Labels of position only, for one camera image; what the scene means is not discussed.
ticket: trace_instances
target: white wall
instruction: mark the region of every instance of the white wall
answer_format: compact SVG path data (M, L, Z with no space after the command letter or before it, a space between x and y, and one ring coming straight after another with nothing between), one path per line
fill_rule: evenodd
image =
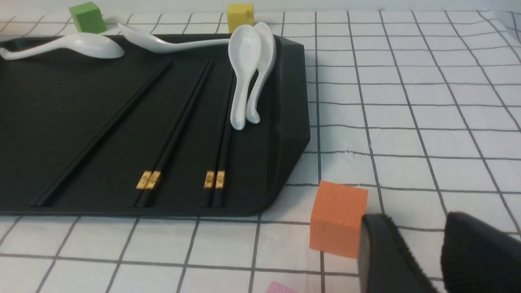
M0 14L67 14L88 0L0 0ZM230 2L253 2L255 11L292 10L506 10L521 0L94 0L102 13L226 12Z

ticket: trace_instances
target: table surface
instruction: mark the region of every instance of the table surface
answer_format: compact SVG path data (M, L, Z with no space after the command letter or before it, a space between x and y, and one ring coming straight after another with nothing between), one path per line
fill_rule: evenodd
M356 260L308 248L321 180L368 189L440 292L448 212L520 239L521 15L255 18L306 50L312 139L277 202L246 218L0 217L1 292L359 292ZM104 19L104 34L228 32L222 14ZM67 15L0 17L0 40L74 32Z

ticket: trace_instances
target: spoon handle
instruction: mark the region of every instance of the spoon handle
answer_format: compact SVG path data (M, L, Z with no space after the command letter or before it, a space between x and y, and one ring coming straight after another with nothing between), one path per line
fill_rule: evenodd
M175 48L176 48L176 51L181 51L181 50L189 50L189 49L194 49L194 48L199 48L199 47L225 45L225 44L228 44L229 42L230 42L230 39L195 41L195 42L177 43L177 44L175 44Z
M248 83L237 76L237 85L231 104L230 122L236 130L242 130L246 125L246 100L248 98Z
M16 59L27 58L27 57L42 54L45 52L49 52L49 51L52 51L59 47L60 47L60 39L57 39L52 42L49 42L49 43L46 43L46 44L43 44L43 45L40 45L40 46L37 46L34 48L30 48L27 50L23 50L20 52L10 52L10 51L2 48L2 49L0 49L0 55L5 60L16 60Z
M266 71L259 71L259 75L257 76L255 84L253 85L250 98L248 99L248 103L246 105L246 119L253 124L258 124L261 121L261 117L257 112L257 101L261 95L262 88L266 83L267 77L268 75Z

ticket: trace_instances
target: foam block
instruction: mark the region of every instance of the foam block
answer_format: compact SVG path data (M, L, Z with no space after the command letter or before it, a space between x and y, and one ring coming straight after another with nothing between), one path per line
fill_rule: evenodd
M241 25L255 25L253 17L253 3L228 5L228 31L233 31Z
M298 293L298 292L274 281L274 282L271 282L271 284L269 284L269 287L266 290L266 293Z
M69 11L79 32L101 33L107 30L100 9L93 2L69 7Z
M362 188L321 181L311 212L309 247L356 259L367 195Z

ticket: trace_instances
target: black chopsticks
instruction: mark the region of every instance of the black chopsticks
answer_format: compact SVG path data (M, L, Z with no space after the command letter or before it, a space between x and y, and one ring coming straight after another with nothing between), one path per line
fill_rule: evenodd
M145 95L145 92L166 72L169 68L171 59L166 59L157 70L143 83L143 85L134 93L134 95L123 105L123 107L114 115L114 117L107 123L107 125L92 139L92 141L86 146L86 148L78 154L74 161L67 166L62 174L51 183L45 191L36 197L31 206L44 206L45 203L52 197L56 190L61 184L69 177L69 175L80 165L85 157L92 151L92 149L99 144L101 140L105 138L109 133L128 113L138 101L140 101Z
M222 195L226 181L226 162L228 158L228 145L231 136L230 113L233 102L233 91L237 80L233 77L228 90L228 102L223 103L220 115L220 124L217 128L216 144L218 146L215 155L210 159L208 171L204 178L201 196L201 207L219 207L222 205Z
M161 179L162 171L165 168L170 156L172 155L174 148L177 145L179 136L181 135L187 120L193 110L193 107L200 96L200 91L203 88L205 80L210 72L212 62L207 61L203 67L202 74L199 77L199 82L194 88L192 93L188 96L178 115L174 118L172 124L169 127L167 136L162 145L160 153L152 158L148 169L145 170L141 179L136 186L136 196L133 198L130 206L145 207L157 188Z

